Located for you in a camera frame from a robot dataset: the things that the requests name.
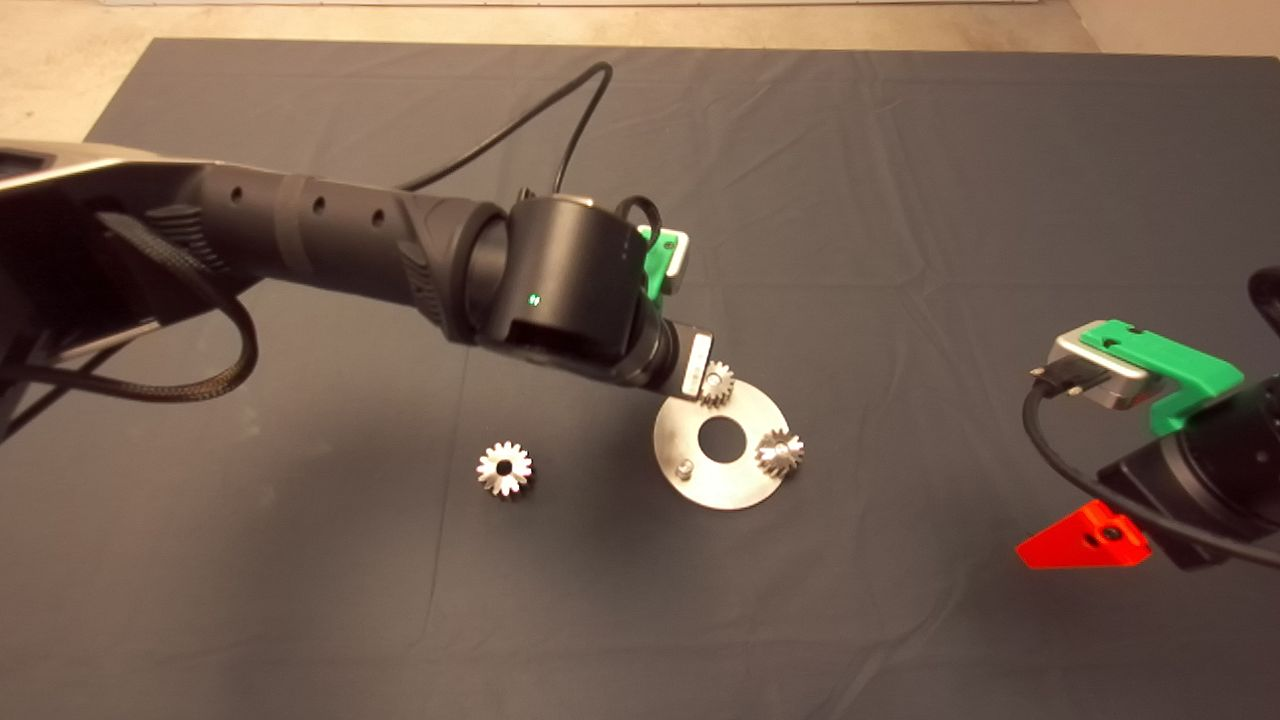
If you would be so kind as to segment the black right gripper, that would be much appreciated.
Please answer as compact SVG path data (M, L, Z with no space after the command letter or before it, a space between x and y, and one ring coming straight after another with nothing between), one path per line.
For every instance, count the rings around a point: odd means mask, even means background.
M1279 529L1279 382L1261 380L1101 468L1101 486L1188 525L1254 543ZM1134 568L1143 532L1092 500L1015 548L1036 570Z

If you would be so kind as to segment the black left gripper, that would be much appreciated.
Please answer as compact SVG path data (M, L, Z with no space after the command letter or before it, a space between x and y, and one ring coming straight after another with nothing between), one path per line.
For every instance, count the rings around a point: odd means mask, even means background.
M655 356L643 369L643 389L696 402L703 395L716 336L707 328L660 320Z

